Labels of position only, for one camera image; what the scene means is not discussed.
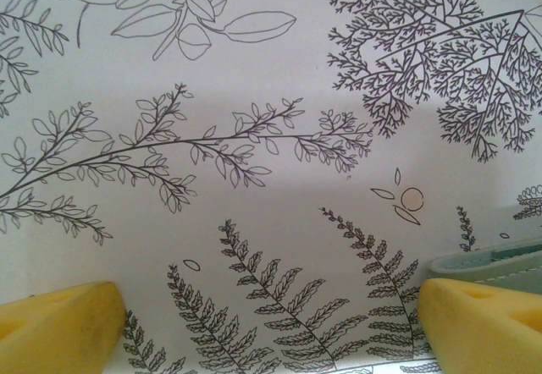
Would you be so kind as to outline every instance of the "black ink illustration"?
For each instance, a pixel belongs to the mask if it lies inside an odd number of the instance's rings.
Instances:
[[[48,24],[51,9],[41,11],[37,4],[38,0],[9,0],[0,10],[0,118],[9,116],[9,103],[31,91],[29,77],[38,71],[22,60],[31,51],[29,45],[39,57],[46,50],[64,55],[68,37],[60,32],[62,25]]]
[[[395,170],[394,177],[395,185],[401,184],[401,170],[397,168]],[[401,196],[395,196],[395,194],[389,190],[382,190],[380,188],[372,188],[378,197],[386,199],[387,201],[395,201],[399,198],[400,205],[393,205],[395,213],[401,219],[407,222],[420,225],[419,220],[413,215],[414,212],[419,211],[423,207],[423,192],[418,188],[409,187],[402,191]]]
[[[90,5],[109,5],[130,15],[112,31],[123,38],[158,37],[161,40],[152,55],[157,60],[176,44],[190,60],[200,58],[211,47],[213,36],[232,41],[254,43],[282,36],[296,22],[291,14],[261,11],[243,14],[226,23],[219,16],[228,0],[80,0],[84,2],[77,27],[80,46],[82,20]]]
[[[336,361],[344,359],[368,343],[364,340],[356,340],[338,346],[334,345],[332,348],[333,344],[367,317],[363,315],[349,317],[318,334],[320,332],[318,329],[332,317],[334,312],[350,301],[332,300],[317,309],[308,319],[303,319],[301,317],[303,308],[309,304],[325,281],[323,279],[311,281],[301,292],[291,297],[290,302],[286,302],[285,298],[290,297],[288,290],[301,272],[301,268],[291,268],[286,271],[273,286],[274,280],[278,278],[280,259],[270,261],[265,268],[260,268],[258,271],[262,252],[250,254],[247,240],[240,240],[240,234],[235,231],[235,224],[231,220],[227,220],[219,230],[225,233],[225,237],[220,239],[220,242],[226,246],[222,253],[235,259],[230,269],[242,274],[237,285],[255,286],[256,288],[247,298],[265,302],[265,305],[257,308],[255,313],[276,316],[275,320],[266,322],[265,326],[280,331],[282,334],[274,342],[282,346],[281,352],[289,360],[283,362],[284,367],[295,372],[333,371],[337,369]],[[294,332],[286,336],[283,334],[290,331]]]
[[[461,238],[467,242],[459,244],[459,247],[465,252],[472,251],[474,250],[473,246],[476,243],[476,237],[474,237],[473,234],[471,219],[467,217],[467,212],[462,206],[457,207],[457,214],[459,215],[459,221],[461,222],[461,230],[464,232],[462,233]]]
[[[96,187],[115,181],[135,187],[147,181],[157,187],[162,203],[172,213],[180,212],[196,196],[191,189],[196,176],[172,175],[168,158],[158,151],[160,148],[189,147],[190,151],[183,153],[186,159],[190,157],[194,165],[213,161],[218,173],[234,188],[241,184],[265,186],[261,177],[271,170],[249,164],[257,147],[279,155],[280,142],[289,140],[294,143],[299,161],[317,158],[323,164],[334,164],[339,173],[351,171],[358,158],[370,151],[372,130],[367,124],[358,124],[352,113],[334,114],[330,110],[311,134],[287,132],[295,128],[294,119],[304,113],[298,109],[301,99],[283,99],[279,108],[253,103],[250,113],[233,113],[233,133],[217,135],[215,125],[201,136],[183,138],[174,126],[186,120],[180,111],[181,101],[192,97],[184,85],[176,85],[172,92],[158,98],[137,101],[141,118],[135,123],[133,135],[120,134],[119,140],[97,128],[98,118],[89,102],[79,102],[60,114],[49,112],[46,119],[34,118],[34,130],[42,137],[39,148],[27,147],[25,139],[17,137],[12,152],[2,154],[3,162],[20,177],[0,194],[0,231],[7,232],[9,220],[18,228],[21,218],[33,217],[39,223],[50,218],[62,223],[74,236],[87,228],[100,245],[110,239],[112,235],[104,230],[101,220],[93,216],[96,205],[85,210],[73,203],[72,197],[60,196],[49,205],[35,198],[33,186],[53,178],[66,182],[78,179]],[[67,155],[76,146],[84,147],[86,157],[70,160]]]
[[[521,220],[542,215],[542,185],[525,188],[517,197],[517,202],[523,206],[523,209],[514,215],[514,219]]]
[[[186,328],[197,333],[191,340],[198,346],[197,353],[208,360],[200,361],[200,366],[212,372],[235,372],[245,374],[257,366],[254,374],[270,374],[280,364],[280,360],[265,357],[272,354],[269,347],[253,348],[257,336],[254,327],[239,337],[239,317],[235,316],[228,324],[228,308],[215,311],[215,304],[207,298],[205,305],[200,291],[195,291],[180,278],[177,266],[169,266],[168,286],[173,291],[175,305]]]
[[[374,307],[369,311],[370,316],[379,320],[369,323],[369,327],[378,330],[378,334],[367,339],[368,353],[377,355],[386,360],[407,362],[416,360],[421,355],[430,352],[429,343],[418,321],[416,307],[411,306],[418,298],[418,286],[407,285],[418,268],[418,260],[399,269],[403,260],[403,253],[398,250],[392,257],[388,256],[388,243],[376,239],[370,234],[366,236],[361,229],[356,228],[352,222],[344,220],[341,216],[325,208],[323,214],[331,222],[336,222],[337,228],[345,230],[343,237],[355,239],[351,248],[360,250],[357,254],[367,262],[362,272],[370,278],[367,286],[372,287],[369,299],[395,300],[395,305],[386,302],[386,305]],[[423,363],[415,370],[412,366],[404,372],[437,372],[440,369],[434,360],[423,359]]]
[[[340,48],[329,54],[334,88],[362,91],[379,135],[394,135],[414,105],[445,98],[441,137],[471,146],[480,162],[533,139],[542,107],[542,46],[528,21],[536,10],[484,17],[476,0],[329,2],[351,18],[329,33]]]
[[[123,346],[126,353],[133,356],[128,359],[128,362],[138,370],[136,374],[179,374],[182,370],[185,364],[184,357],[160,371],[160,367],[166,362],[166,350],[162,347],[154,353],[154,342],[152,339],[145,343],[145,330],[143,330],[132,311],[127,312],[123,335],[126,340],[130,341],[129,343],[124,343]],[[190,370],[185,374],[197,374],[197,371]]]

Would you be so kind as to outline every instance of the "white paper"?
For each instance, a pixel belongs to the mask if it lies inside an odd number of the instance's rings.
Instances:
[[[114,281],[107,373],[437,372],[428,261],[540,234],[541,15],[0,0],[0,301]]]

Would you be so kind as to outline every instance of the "small circle drawing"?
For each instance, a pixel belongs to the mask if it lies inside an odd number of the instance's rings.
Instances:
[[[194,270],[194,271],[201,271],[202,268],[200,267],[200,265],[195,262],[194,260],[183,260],[183,262],[185,263],[185,265],[187,267],[189,267],[191,270]]]

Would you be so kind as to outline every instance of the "fern frond drawing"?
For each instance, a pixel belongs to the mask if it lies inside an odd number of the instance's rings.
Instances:
[[[100,245],[112,238],[101,220],[93,217],[96,206],[76,206],[72,197],[64,196],[50,204],[36,200],[34,186],[51,179],[79,180],[95,187],[107,182],[135,187],[147,182],[156,186],[160,200],[172,213],[180,212],[196,196],[191,189],[196,175],[172,175],[168,157],[160,151],[166,148],[187,147],[183,158],[195,166],[206,160],[214,162],[220,176],[234,188],[265,186],[262,177],[272,171],[249,163],[257,147],[278,156],[289,141],[300,162],[315,159],[334,166],[339,173],[351,171],[370,152],[372,130],[358,123],[353,113],[329,110],[312,133],[293,132],[294,121],[305,112],[298,108],[301,98],[283,99],[279,107],[253,103],[250,112],[233,112],[235,127],[230,133],[218,135],[214,125],[200,135],[180,137],[176,128],[186,121],[180,105],[191,98],[184,85],[176,85],[159,97],[138,100],[140,118],[133,134],[118,134],[118,139],[113,138],[113,132],[96,126],[98,117],[89,102],[79,102],[61,113],[49,111],[44,119],[34,118],[34,131],[41,137],[39,146],[29,146],[27,139],[19,136],[13,150],[1,155],[18,179],[0,194],[0,231],[7,233],[9,221],[18,228],[20,219],[33,217],[38,223],[46,218],[62,223],[66,233],[74,237],[86,228]],[[69,155],[81,146],[86,156],[71,159]]]
[[[348,14],[329,39],[339,80],[362,91],[379,135],[390,138],[414,107],[445,98],[442,138],[487,162],[502,147],[523,152],[542,107],[542,45],[531,11],[484,17],[476,0],[329,0]],[[376,48],[380,54],[374,54]]]
[[[166,350],[162,347],[154,352],[154,342],[148,340],[145,343],[145,330],[139,324],[139,321],[133,311],[126,314],[126,323],[124,325],[123,336],[129,343],[124,343],[124,351],[133,357],[128,359],[132,367],[137,370],[135,374],[180,374],[185,364],[185,357],[174,361],[168,368],[160,371],[163,363],[166,362]],[[197,374],[197,371],[190,370],[185,374]]]
[[[517,202],[523,206],[523,209],[514,215],[514,219],[521,220],[542,215],[542,185],[525,188],[517,197]]]
[[[173,291],[175,305],[180,317],[186,321],[186,328],[196,336],[191,340],[198,346],[197,353],[208,360],[200,366],[218,373],[271,374],[279,366],[280,360],[266,359],[274,351],[269,347],[253,348],[257,335],[254,327],[240,336],[239,317],[235,316],[227,324],[228,308],[215,311],[211,298],[203,303],[200,291],[195,291],[179,276],[175,265],[169,266],[168,286]]]
[[[21,60],[29,44],[39,57],[46,50],[64,55],[68,37],[62,25],[48,24],[50,8],[35,14],[37,4],[38,0],[9,0],[0,10],[0,118],[9,116],[9,103],[31,92],[28,77],[38,71]]]
[[[256,288],[247,296],[249,300],[265,300],[266,305],[255,310],[258,315],[277,315],[278,320],[266,322],[265,326],[280,332],[295,331],[292,334],[278,337],[274,342],[284,348],[282,354],[290,361],[284,362],[284,366],[295,372],[329,372],[337,369],[336,361],[344,359],[349,354],[356,352],[367,341],[357,340],[339,346],[331,347],[337,343],[349,330],[353,329],[367,319],[366,316],[358,315],[336,323],[329,330],[317,334],[334,312],[350,302],[347,299],[336,299],[317,309],[308,319],[301,317],[301,312],[307,306],[311,298],[318,292],[324,283],[323,279],[316,279],[308,283],[298,294],[289,296],[290,286],[296,280],[301,268],[291,268],[286,271],[274,285],[279,270],[280,260],[272,260],[265,268],[260,268],[262,252],[250,254],[247,240],[239,239],[239,232],[235,231],[235,224],[227,220],[224,226],[218,228],[225,233],[220,241],[226,246],[222,253],[235,258],[230,269],[241,273],[243,276],[237,285],[253,285]]]
[[[467,217],[467,212],[462,206],[457,207],[457,214],[459,215],[459,221],[461,222],[461,230],[465,233],[461,235],[461,238],[467,243],[459,244],[459,247],[465,252],[474,250],[473,245],[476,243],[476,237],[473,234],[473,225],[471,219]]]
[[[416,308],[409,306],[418,298],[419,287],[408,284],[418,268],[418,260],[401,267],[401,250],[390,256],[386,240],[377,243],[371,234],[366,236],[352,222],[331,210],[322,208],[321,211],[331,222],[337,223],[338,229],[345,230],[343,237],[356,240],[351,248],[360,250],[357,256],[367,262],[362,272],[369,276],[367,286],[372,288],[368,298],[395,299],[396,305],[377,306],[369,311],[370,316],[380,320],[369,323],[369,327],[379,333],[368,339],[373,344],[368,353],[386,360],[409,361],[430,352]]]

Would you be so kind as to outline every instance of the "yellow sponge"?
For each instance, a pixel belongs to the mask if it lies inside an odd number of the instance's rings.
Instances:
[[[542,295],[429,279],[418,316],[445,374],[542,373]]]
[[[0,305],[0,371],[101,373],[124,322],[114,283],[89,283]]]

